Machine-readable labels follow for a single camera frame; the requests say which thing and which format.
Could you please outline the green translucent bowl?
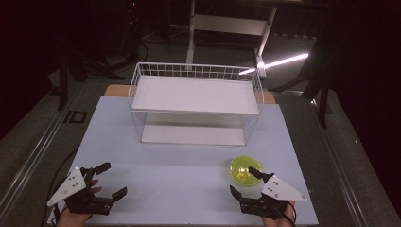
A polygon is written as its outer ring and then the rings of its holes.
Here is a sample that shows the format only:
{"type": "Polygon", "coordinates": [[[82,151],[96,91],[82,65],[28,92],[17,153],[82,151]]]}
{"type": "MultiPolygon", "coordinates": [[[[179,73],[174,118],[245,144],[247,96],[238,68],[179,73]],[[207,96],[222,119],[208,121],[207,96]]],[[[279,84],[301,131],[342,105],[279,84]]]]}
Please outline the green translucent bowl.
{"type": "Polygon", "coordinates": [[[260,182],[259,179],[249,171],[249,167],[261,171],[262,165],[253,157],[247,155],[236,156],[230,162],[230,175],[232,179],[241,185],[254,186],[260,182]]]}

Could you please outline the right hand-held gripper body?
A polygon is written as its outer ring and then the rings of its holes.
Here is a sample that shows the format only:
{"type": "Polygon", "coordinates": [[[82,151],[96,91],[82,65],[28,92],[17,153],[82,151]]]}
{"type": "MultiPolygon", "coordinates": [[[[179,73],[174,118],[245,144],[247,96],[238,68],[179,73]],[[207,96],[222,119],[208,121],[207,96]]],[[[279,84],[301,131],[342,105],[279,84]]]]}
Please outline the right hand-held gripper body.
{"type": "Polygon", "coordinates": [[[290,201],[306,201],[307,196],[274,174],[264,174],[259,199],[239,195],[240,210],[244,214],[265,218],[282,218],[290,201]]]}

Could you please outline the metal floor rail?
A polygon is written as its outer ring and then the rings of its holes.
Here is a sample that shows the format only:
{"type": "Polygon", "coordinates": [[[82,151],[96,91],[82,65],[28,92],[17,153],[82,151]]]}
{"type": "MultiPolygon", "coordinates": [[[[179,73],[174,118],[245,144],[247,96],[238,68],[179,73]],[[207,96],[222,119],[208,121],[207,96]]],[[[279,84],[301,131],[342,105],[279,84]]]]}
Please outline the metal floor rail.
{"type": "Polygon", "coordinates": [[[326,144],[329,160],[331,166],[333,168],[334,174],[336,176],[336,180],[339,184],[341,194],[344,198],[344,201],[347,205],[348,211],[352,217],[352,220],[355,224],[355,227],[368,227],[368,223],[366,218],[364,217],[363,212],[361,211],[359,202],[356,198],[354,189],[350,184],[350,181],[347,177],[347,174],[340,162],[339,156],[334,148],[332,141],[330,140],[330,135],[327,129],[324,129],[320,120],[317,116],[318,113],[318,103],[315,99],[312,99],[308,102],[312,110],[314,111],[315,121],[318,123],[320,127],[321,135],[323,136],[323,140],[326,144]]]}
{"type": "Polygon", "coordinates": [[[8,218],[82,87],[71,88],[59,111],[59,98],[46,95],[0,140],[0,222],[8,218]]]}

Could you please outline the black stand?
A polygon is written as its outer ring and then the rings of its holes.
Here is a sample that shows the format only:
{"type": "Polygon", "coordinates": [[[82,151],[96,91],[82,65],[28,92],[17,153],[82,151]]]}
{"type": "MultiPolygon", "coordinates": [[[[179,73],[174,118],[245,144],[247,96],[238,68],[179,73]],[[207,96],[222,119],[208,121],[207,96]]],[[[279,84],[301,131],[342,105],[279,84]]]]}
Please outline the black stand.
{"type": "Polygon", "coordinates": [[[270,89],[271,92],[281,93],[290,87],[308,80],[309,83],[303,91],[303,96],[305,99],[313,99],[316,95],[320,95],[318,120],[324,129],[327,128],[325,114],[328,99],[327,83],[329,81],[329,76],[325,70],[334,54],[333,42],[335,39],[333,38],[333,35],[334,32],[326,27],[313,45],[297,78],[285,83],[284,85],[270,89]]]}
{"type": "Polygon", "coordinates": [[[79,51],[71,44],[63,44],[60,53],[59,111],[64,108],[68,100],[68,73],[71,73],[75,81],[86,80],[79,51]]]}

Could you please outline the light blue table mat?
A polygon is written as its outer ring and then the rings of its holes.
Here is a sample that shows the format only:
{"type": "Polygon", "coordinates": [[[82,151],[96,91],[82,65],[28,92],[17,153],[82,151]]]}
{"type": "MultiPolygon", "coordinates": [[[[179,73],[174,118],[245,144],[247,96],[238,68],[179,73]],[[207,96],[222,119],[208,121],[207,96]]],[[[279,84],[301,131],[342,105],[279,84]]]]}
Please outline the light blue table mat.
{"type": "Polygon", "coordinates": [[[278,105],[264,106],[244,147],[146,144],[139,141],[128,100],[104,96],[80,143],[74,166],[108,162],[101,196],[127,188],[108,216],[90,226],[258,226],[231,195],[230,162],[249,155],[303,194],[308,192],[288,127],[278,105]]]}

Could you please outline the person's right hand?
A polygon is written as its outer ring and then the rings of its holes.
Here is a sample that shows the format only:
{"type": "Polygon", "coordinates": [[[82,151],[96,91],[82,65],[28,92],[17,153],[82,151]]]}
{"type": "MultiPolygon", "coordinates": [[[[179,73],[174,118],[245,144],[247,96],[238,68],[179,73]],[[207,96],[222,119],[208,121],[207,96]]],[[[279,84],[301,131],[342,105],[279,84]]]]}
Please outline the person's right hand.
{"type": "Polygon", "coordinates": [[[295,227],[296,211],[295,201],[289,201],[284,215],[277,219],[261,218],[264,227],[295,227]]]}

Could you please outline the white metal stand frame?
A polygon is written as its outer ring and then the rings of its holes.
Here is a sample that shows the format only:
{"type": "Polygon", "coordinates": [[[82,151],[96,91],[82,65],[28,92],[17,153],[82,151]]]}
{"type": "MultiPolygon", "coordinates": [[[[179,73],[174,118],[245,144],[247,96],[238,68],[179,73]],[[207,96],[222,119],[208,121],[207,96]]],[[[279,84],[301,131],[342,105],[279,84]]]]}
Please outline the white metal stand frame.
{"type": "Polygon", "coordinates": [[[196,30],[260,36],[261,43],[259,47],[254,50],[254,55],[257,73],[261,79],[265,79],[267,74],[266,70],[262,68],[262,64],[264,63],[262,55],[267,39],[270,35],[276,10],[277,8],[270,9],[269,17],[266,21],[204,15],[196,13],[196,0],[191,0],[189,18],[189,44],[186,53],[186,63],[193,63],[195,50],[194,37],[196,30]]]}

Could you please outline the person's left hand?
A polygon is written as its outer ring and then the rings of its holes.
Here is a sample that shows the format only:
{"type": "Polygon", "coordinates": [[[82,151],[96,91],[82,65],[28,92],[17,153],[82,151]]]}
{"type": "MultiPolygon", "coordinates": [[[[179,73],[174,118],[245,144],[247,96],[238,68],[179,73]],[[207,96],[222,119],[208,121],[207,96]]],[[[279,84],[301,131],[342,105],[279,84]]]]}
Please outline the person's left hand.
{"type": "Polygon", "coordinates": [[[65,208],[57,221],[56,227],[85,227],[85,223],[92,217],[91,214],[71,213],[65,208]]]}

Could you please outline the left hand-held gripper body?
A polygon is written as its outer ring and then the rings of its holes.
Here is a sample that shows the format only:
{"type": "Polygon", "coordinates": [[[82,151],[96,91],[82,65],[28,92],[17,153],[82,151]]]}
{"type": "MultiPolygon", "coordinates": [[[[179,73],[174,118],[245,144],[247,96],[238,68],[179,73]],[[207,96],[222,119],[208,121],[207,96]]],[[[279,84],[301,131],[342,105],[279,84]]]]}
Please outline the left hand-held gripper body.
{"type": "Polygon", "coordinates": [[[94,167],[78,168],[70,172],[46,206],[54,206],[60,201],[71,213],[109,215],[113,206],[113,200],[96,197],[91,191],[91,182],[94,177],[94,167]]]}

